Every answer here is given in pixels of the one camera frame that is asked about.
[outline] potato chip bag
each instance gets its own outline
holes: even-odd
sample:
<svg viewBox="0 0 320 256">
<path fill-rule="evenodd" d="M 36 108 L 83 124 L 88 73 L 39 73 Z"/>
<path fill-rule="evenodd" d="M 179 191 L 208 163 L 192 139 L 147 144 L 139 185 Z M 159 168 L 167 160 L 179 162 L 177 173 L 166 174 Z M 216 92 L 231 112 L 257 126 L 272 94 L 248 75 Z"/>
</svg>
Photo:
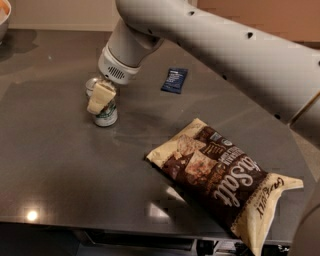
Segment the potato chip bag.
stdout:
<svg viewBox="0 0 320 256">
<path fill-rule="evenodd" d="M 193 195 L 254 255 L 261 255 L 278 199 L 300 179 L 265 172 L 216 130 L 195 119 L 147 158 Z"/>
</svg>

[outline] aluminum can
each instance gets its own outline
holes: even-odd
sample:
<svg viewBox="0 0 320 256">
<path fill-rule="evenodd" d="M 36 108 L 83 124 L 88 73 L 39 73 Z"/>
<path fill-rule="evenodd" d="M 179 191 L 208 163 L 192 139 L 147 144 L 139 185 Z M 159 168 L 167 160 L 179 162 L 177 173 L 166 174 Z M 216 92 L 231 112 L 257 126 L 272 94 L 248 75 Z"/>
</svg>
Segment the aluminum can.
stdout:
<svg viewBox="0 0 320 256">
<path fill-rule="evenodd" d="M 86 96 L 90 100 L 96 83 L 101 82 L 105 86 L 116 90 L 111 81 L 103 80 L 100 78 L 91 78 L 86 83 Z M 99 115 L 92 115 L 93 121 L 100 127 L 108 127 L 114 124 L 118 119 L 118 110 L 116 106 L 116 100 L 113 98 L 107 106 L 105 106 Z"/>
</svg>

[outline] chip bag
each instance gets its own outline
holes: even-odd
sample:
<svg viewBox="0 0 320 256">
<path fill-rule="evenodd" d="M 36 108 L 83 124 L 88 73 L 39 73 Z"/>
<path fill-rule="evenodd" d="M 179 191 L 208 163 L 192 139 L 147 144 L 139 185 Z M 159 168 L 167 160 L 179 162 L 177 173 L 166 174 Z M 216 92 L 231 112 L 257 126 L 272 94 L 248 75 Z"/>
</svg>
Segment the chip bag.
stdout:
<svg viewBox="0 0 320 256">
<path fill-rule="evenodd" d="M 261 255 L 278 199 L 300 179 L 267 173 L 213 128 L 195 119 L 147 158 L 188 191 L 254 255 Z"/>
</svg>

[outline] table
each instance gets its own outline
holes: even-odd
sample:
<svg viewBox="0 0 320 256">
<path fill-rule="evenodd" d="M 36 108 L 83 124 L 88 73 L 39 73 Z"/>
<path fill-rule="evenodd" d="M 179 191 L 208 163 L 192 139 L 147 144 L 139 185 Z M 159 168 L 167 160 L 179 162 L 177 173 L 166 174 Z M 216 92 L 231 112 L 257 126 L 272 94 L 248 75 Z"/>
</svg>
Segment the table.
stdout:
<svg viewBox="0 0 320 256">
<path fill-rule="evenodd" d="M 289 129 L 170 42 L 118 86 L 116 124 L 97 127 L 85 82 L 98 74 L 109 36 L 8 31 L 0 48 L 0 221 L 230 239 L 144 159 L 200 118 L 266 171 L 304 180 L 303 190 L 283 194 L 266 241 L 290 244 L 315 181 Z M 189 69 L 181 95 L 160 91 L 169 67 Z M 33 222 L 30 211 L 39 214 Z"/>
</svg>

